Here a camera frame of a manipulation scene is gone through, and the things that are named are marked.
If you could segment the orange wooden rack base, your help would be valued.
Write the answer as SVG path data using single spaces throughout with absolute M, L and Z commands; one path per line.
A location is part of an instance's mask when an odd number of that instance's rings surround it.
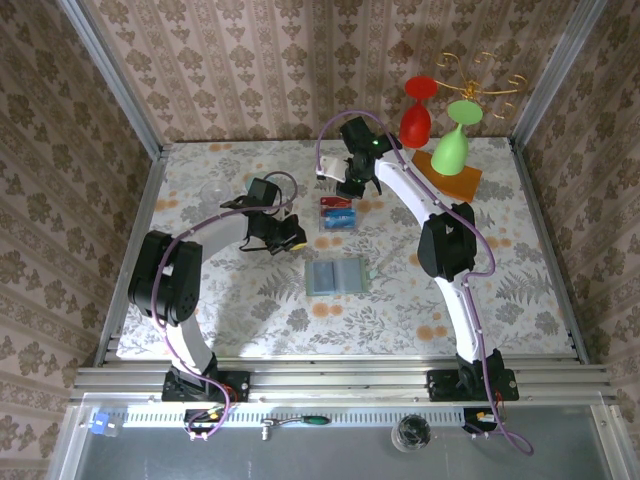
M 412 157 L 412 163 L 442 194 L 463 202 L 472 202 L 480 184 L 482 171 L 465 166 L 460 173 L 446 176 L 434 170 L 431 165 L 431 159 L 431 153 L 416 150 Z

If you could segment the blue credit card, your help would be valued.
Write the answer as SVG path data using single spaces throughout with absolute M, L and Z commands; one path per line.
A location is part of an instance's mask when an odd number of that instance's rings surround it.
M 356 211 L 352 208 L 329 209 L 321 215 L 325 230 L 352 230 L 357 226 Z

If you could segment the clear plastic cup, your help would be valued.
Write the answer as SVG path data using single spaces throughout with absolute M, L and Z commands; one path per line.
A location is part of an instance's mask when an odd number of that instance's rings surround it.
M 231 197 L 230 185 L 222 180 L 211 180 L 204 184 L 200 190 L 200 199 L 208 208 L 218 208 Z

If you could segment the green card holder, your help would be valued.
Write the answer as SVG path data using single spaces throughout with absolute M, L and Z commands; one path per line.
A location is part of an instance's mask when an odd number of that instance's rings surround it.
M 314 260 L 305 264 L 308 296 L 331 296 L 366 293 L 369 278 L 362 257 Z

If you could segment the aluminium side rail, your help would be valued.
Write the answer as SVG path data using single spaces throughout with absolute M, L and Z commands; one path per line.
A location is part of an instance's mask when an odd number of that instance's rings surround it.
M 538 202 L 529 171 L 527 169 L 523 151 L 513 139 L 508 138 L 508 142 L 512 155 L 514 157 L 514 164 L 521 181 L 522 189 L 526 197 L 530 213 L 532 215 L 532 221 L 538 235 L 542 254 L 549 271 L 549 277 L 556 294 L 560 312 L 563 316 L 565 327 L 568 331 L 568 336 L 572 341 L 573 350 L 575 351 L 576 358 L 582 364 L 590 364 L 591 361 L 586 349 L 586 345 L 582 338 L 580 328 L 573 311 L 560 265 L 553 249 L 551 237 L 546 228 L 544 216 Z
M 132 279 L 142 242 L 149 230 L 171 148 L 172 145 L 163 146 L 159 156 L 151 164 L 115 290 L 106 315 L 103 331 L 94 356 L 94 368 L 104 365 L 108 353 L 111 350 L 110 345 L 113 341 L 117 342 L 126 320 L 129 308 L 128 287 Z

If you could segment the red and blue packets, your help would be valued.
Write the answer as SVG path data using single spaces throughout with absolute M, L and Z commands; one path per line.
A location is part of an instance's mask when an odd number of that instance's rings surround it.
M 353 201 L 352 201 L 352 209 L 354 209 L 354 210 L 356 211 L 356 209 L 355 209 L 355 207 L 354 207 L 354 204 L 353 204 Z M 320 200 L 319 200 L 319 227 L 320 227 L 320 229 L 321 229 L 321 230 L 325 230 L 325 229 L 321 226 L 321 215 L 322 215 L 322 213 L 323 213 L 324 211 L 326 211 L 326 210 L 322 210 L 322 209 L 320 208 Z M 325 230 L 325 231 L 350 231 L 350 230 Z

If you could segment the floral table cover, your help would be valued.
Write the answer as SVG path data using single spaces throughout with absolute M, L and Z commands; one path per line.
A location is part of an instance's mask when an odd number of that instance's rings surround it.
M 307 246 L 271 255 L 224 249 L 202 268 L 196 317 L 203 336 L 221 357 L 269 355 L 451 356 L 451 318 L 436 283 L 417 258 L 421 229 L 386 187 L 369 187 L 355 204 L 352 231 L 319 227 L 319 200 L 334 184 L 314 173 L 315 156 L 344 158 L 338 140 L 184 143 L 171 148 L 150 223 L 179 234 L 214 215 L 200 199 L 211 180 L 226 181 L 232 198 L 245 180 L 272 173 L 306 232 Z M 560 312 L 538 235 L 504 138 L 474 138 L 468 161 L 482 171 L 472 207 L 486 238 L 476 257 L 495 273 L 471 286 L 489 349 L 505 355 L 570 356 L 573 345 Z M 369 290 L 308 296 L 305 264 L 362 257 Z

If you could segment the green handled ratchet tool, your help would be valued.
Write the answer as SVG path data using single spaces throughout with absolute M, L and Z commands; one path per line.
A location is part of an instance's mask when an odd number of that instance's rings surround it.
M 261 421 L 261 440 L 268 441 L 270 438 L 270 432 L 273 428 L 294 423 L 324 426 L 329 425 L 331 423 L 331 419 L 320 415 L 300 415 L 286 419 L 264 418 Z

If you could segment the green plastic goblet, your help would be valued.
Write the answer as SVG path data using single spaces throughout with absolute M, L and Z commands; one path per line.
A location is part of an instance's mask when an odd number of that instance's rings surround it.
M 438 174 L 455 176 L 466 166 L 469 142 L 464 128 L 479 123 L 483 110 L 475 102 L 458 100 L 447 107 L 447 114 L 455 122 L 455 128 L 440 139 L 433 152 L 431 166 Z

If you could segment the aluminium frame post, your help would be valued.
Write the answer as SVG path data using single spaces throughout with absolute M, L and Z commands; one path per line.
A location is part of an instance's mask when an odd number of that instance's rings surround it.
M 579 1 L 510 137 L 513 150 L 521 150 L 532 137 L 606 3 L 607 0 Z
M 100 32 L 97 22 L 92 18 L 82 0 L 58 0 L 58 2 L 150 159 L 158 161 L 163 152 L 163 146 L 111 52 L 108 42 Z

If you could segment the aluminium front rail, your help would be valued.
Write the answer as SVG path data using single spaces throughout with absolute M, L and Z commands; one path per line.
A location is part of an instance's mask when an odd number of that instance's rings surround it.
M 491 387 L 508 406 L 612 404 L 616 389 L 601 365 L 568 357 L 507 357 Z M 71 393 L 81 401 L 157 403 L 167 361 L 107 361 L 78 371 Z M 249 374 L 248 401 L 268 406 L 410 406 L 456 390 L 441 378 L 452 358 L 419 356 L 283 356 L 221 358 L 221 370 Z

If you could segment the red plastic goblet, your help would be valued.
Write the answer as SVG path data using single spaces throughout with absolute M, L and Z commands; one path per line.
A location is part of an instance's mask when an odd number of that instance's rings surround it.
M 405 84 L 407 96 L 414 101 L 404 113 L 399 129 L 399 140 L 404 147 L 418 149 L 430 138 L 431 115 L 424 102 L 437 93 L 437 83 L 428 76 L 415 76 Z

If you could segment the round clear glass jar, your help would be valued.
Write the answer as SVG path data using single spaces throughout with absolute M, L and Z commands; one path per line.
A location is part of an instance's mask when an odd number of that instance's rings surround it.
M 431 441 L 431 427 L 424 418 L 416 414 L 404 416 L 392 428 L 391 441 L 403 453 L 420 450 Z

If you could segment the small blue and clear plug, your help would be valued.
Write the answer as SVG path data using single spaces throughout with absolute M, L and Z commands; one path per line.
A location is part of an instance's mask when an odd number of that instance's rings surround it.
M 115 438 L 123 428 L 123 419 L 114 413 L 98 411 L 78 424 L 93 435 Z

